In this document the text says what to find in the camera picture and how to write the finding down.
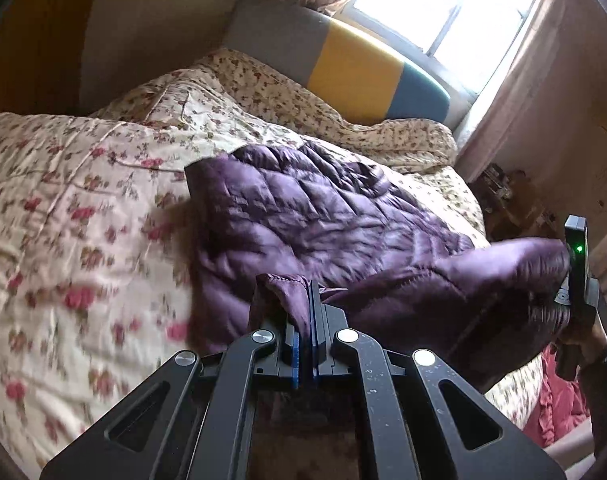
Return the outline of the person's right hand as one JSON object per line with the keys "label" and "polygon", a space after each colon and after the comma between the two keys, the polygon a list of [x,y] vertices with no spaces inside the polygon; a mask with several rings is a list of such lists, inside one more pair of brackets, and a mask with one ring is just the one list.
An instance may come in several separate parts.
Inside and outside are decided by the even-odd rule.
{"label": "person's right hand", "polygon": [[558,340],[562,344],[578,346],[585,365],[597,361],[607,348],[607,336],[599,318],[592,325],[570,321],[559,333]]}

